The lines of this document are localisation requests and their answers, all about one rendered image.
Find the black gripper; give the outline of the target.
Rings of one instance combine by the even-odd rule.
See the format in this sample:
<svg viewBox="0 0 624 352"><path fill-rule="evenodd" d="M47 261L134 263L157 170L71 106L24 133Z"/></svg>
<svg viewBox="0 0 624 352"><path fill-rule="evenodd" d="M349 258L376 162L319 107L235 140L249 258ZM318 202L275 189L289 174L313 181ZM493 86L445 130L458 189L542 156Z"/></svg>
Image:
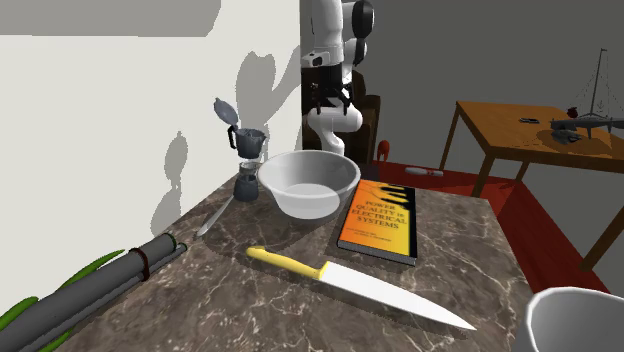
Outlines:
<svg viewBox="0 0 624 352"><path fill-rule="evenodd" d="M342 64L318 66L316 73L316 83L310 84L311 103L316 113L321 113L324 96L339 96L343 106L343 114L347 115L347 110L353 102L353 87L351 82L343 82Z"/></svg>

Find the dark brown robot stand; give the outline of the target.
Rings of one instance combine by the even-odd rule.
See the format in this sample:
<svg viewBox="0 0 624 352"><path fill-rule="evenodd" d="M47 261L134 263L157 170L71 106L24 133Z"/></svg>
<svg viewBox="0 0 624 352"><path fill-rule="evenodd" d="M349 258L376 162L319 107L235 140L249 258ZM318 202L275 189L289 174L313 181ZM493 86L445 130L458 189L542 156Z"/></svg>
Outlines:
<svg viewBox="0 0 624 352"><path fill-rule="evenodd" d="M301 93L303 108L310 108L310 84L316 83L318 75L312 69L301 69ZM336 135L345 143L345 156L358 164L372 162L377 128L379 121L381 98L378 95L367 93L364 76L357 70L352 71L352 86L354 92L354 105L363 117L362 126L356 132L338 132ZM321 141L318 135L302 122L302 149L321 149Z"/></svg>

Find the white bowl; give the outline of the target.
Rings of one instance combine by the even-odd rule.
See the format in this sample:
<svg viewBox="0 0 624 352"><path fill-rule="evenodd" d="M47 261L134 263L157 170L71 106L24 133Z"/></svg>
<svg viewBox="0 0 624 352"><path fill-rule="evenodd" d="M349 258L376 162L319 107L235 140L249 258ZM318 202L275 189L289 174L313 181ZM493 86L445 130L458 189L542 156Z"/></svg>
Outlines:
<svg viewBox="0 0 624 352"><path fill-rule="evenodd" d="M268 159L257 177L285 215L316 221L342 210L361 171L351 159L339 154L297 150Z"/></svg>

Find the grey moka pot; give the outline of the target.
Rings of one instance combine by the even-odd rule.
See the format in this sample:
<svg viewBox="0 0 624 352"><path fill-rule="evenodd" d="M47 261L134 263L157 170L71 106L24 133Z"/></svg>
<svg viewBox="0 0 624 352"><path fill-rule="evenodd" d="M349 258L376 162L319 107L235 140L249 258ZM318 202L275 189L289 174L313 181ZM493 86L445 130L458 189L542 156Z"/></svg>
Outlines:
<svg viewBox="0 0 624 352"><path fill-rule="evenodd" d="M233 197L240 202L251 202L258 198L257 171L266 135L257 129L238 126L239 116L235 109L226 101L216 98L213 103L214 112L228 125L227 136L229 145L237 151L243 161L239 164L239 172L235 181Z"/></svg>

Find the orange book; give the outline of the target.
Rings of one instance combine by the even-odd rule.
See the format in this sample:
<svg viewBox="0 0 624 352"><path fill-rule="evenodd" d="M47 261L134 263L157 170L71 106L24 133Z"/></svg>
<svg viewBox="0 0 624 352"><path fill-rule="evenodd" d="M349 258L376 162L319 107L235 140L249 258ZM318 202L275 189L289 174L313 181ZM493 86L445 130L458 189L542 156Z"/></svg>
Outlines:
<svg viewBox="0 0 624 352"><path fill-rule="evenodd" d="M337 247L415 266L416 213L413 187L362 179L338 235Z"/></svg>

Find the silver table knife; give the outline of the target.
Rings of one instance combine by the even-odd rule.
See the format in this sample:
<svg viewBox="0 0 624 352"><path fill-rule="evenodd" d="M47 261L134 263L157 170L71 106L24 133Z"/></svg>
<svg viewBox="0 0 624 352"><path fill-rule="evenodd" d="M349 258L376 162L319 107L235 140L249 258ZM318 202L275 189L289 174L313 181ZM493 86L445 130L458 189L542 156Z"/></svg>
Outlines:
<svg viewBox="0 0 624 352"><path fill-rule="evenodd" d="M229 204L231 203L231 201L233 200L234 196L230 196L225 202L224 204L211 216L209 216L204 223L202 224L202 226L198 229L198 231L196 232L194 238L198 239L200 237L202 237L203 235L205 235L209 229L216 223L216 221L221 217L221 215L223 214L223 212L228 208Z"/></svg>

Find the brown wooden table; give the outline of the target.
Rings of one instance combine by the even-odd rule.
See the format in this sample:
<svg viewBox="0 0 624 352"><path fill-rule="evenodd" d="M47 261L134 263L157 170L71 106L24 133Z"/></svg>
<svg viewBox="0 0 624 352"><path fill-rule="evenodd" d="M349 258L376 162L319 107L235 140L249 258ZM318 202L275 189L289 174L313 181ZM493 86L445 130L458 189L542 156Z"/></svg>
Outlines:
<svg viewBox="0 0 624 352"><path fill-rule="evenodd" d="M519 122L535 118L539 124ZM551 136L549 121L567 119L564 111L551 106L529 106L488 102L458 101L439 168L445 167L458 121L463 121L484 152L484 159L471 195L480 197L494 161L521 163L516 180L521 181L528 166L543 164L624 175L624 139L607 129L595 128L588 139L560 144Z"/></svg>

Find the red rug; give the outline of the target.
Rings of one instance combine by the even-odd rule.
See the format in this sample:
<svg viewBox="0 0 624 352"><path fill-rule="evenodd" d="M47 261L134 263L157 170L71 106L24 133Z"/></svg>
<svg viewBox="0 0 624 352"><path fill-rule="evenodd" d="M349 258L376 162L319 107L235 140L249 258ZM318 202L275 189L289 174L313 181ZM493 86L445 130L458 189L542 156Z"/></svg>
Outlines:
<svg viewBox="0 0 624 352"><path fill-rule="evenodd" d="M477 176L447 171L442 176L415 176L404 164L377 162L373 174L383 182L468 196ZM575 286L607 292L598 276L579 269L581 255L521 182L490 176L481 196L488 200L530 285L546 288Z"/></svg>

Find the grey model sailing ship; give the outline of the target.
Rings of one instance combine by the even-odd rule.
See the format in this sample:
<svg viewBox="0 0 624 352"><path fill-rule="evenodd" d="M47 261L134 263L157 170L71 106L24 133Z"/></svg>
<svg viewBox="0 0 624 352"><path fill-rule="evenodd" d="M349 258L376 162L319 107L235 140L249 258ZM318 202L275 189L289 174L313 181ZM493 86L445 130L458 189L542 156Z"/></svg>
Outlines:
<svg viewBox="0 0 624 352"><path fill-rule="evenodd" d="M566 110L567 119L551 119L549 121L551 136L558 143L566 145L581 140L582 136L578 133L578 129L584 129L588 139L592 138L592 130L595 128L604 127L608 133L611 133L613 129L624 130L624 107L619 106L623 114L622 117L611 115L610 102L611 100L617 102L617 98L611 94L608 75L601 74L603 54L607 52L608 50L605 48L600 49L594 74L573 99L573 101L583 100L589 87L592 87L589 110L580 113L577 106L571 106L577 108L578 117L576 119L569 118Z"/></svg>

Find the grey tubes with green leaves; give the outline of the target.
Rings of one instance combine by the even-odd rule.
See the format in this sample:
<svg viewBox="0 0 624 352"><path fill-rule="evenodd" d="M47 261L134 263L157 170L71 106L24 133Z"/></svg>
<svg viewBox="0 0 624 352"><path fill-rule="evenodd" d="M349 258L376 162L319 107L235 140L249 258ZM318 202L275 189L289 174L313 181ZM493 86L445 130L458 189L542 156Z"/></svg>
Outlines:
<svg viewBox="0 0 624 352"><path fill-rule="evenodd" d="M0 352L38 352L187 250L170 233L144 245L34 303L0 330Z"/></svg>

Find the white cup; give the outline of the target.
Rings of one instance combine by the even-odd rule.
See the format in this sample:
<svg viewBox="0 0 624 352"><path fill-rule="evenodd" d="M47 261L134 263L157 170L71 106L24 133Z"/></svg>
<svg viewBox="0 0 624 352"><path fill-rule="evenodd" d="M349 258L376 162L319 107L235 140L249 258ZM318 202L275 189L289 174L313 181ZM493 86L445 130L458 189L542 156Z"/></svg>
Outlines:
<svg viewBox="0 0 624 352"><path fill-rule="evenodd" d="M554 287L528 302L511 352L624 352L624 298Z"/></svg>

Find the yellow-handled kitchen knife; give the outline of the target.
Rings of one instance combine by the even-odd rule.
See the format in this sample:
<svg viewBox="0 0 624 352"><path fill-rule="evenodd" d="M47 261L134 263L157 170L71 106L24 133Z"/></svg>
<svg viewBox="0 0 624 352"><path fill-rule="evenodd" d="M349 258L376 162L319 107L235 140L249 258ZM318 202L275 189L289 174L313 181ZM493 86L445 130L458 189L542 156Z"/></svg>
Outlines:
<svg viewBox="0 0 624 352"><path fill-rule="evenodd" d="M335 262L326 261L321 268L313 268L292 258L269 252L263 246L248 247L246 255L402 311L447 325L475 330L470 323L430 300Z"/></svg>

